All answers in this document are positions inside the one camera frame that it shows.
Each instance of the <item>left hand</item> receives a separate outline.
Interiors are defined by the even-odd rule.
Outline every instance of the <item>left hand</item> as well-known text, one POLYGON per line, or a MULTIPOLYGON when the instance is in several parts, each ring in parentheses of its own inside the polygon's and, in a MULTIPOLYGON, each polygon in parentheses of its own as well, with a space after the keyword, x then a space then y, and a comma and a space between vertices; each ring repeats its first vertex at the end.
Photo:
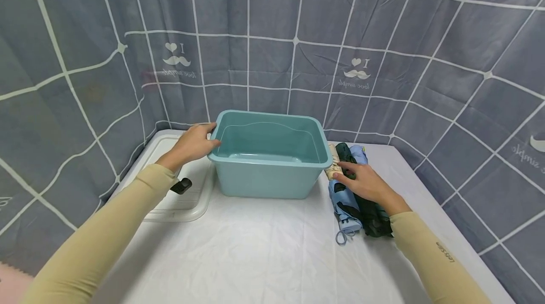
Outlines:
POLYGON ((178 142, 176 142, 172 149, 157 160, 157 164, 175 173, 180 167, 187 164, 187 162, 205 157, 221 144, 218 139, 207 139, 208 133, 212 132, 215 127, 215 122, 191 126, 178 139, 178 142))

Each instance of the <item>arm sleeve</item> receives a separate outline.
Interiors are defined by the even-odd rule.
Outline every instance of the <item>arm sleeve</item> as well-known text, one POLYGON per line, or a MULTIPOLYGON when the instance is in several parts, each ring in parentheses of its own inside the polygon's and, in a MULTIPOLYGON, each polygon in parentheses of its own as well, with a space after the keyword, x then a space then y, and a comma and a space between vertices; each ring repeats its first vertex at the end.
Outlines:
POLYGON ((488 304, 483 290, 415 212, 390 218, 397 247, 434 304, 488 304))
POLYGON ((144 168, 62 244, 38 273, 22 303, 89 303, 146 214, 176 182, 172 171, 161 165, 144 168))

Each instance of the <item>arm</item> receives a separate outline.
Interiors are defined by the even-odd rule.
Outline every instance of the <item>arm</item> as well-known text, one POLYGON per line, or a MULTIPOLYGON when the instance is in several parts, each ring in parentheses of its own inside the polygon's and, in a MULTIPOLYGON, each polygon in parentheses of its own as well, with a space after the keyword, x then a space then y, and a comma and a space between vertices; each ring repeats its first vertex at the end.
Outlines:
POLYGON ((85 304, 144 220, 177 182, 174 172, 220 144, 206 139, 215 123, 191 127, 156 164, 89 218, 38 273, 22 303, 85 304))
POLYGON ((349 162, 340 162, 339 165, 355 172, 356 180, 341 174, 336 174, 335 179, 360 197, 374 201, 386 210, 397 247, 416 269, 433 303, 490 303, 462 264, 373 168, 349 162))

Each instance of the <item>light blue plastic bin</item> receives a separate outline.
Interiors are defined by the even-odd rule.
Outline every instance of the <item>light blue plastic bin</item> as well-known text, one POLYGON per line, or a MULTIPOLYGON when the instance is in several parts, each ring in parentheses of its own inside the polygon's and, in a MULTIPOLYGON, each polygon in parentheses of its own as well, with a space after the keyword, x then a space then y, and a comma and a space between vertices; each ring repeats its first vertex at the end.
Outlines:
POLYGON ((208 158, 227 196, 304 199, 333 162, 312 117, 226 110, 216 122, 208 158))

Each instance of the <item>gray cloth backdrop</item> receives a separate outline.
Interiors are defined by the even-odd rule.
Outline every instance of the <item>gray cloth backdrop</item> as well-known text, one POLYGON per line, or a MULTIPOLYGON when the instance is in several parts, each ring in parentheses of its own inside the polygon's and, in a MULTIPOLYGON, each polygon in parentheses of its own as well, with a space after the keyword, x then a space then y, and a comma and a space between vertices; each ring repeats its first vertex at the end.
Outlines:
POLYGON ((35 275, 155 132, 238 109, 397 147, 517 303, 545 301, 544 0, 0 5, 1 261, 35 275))

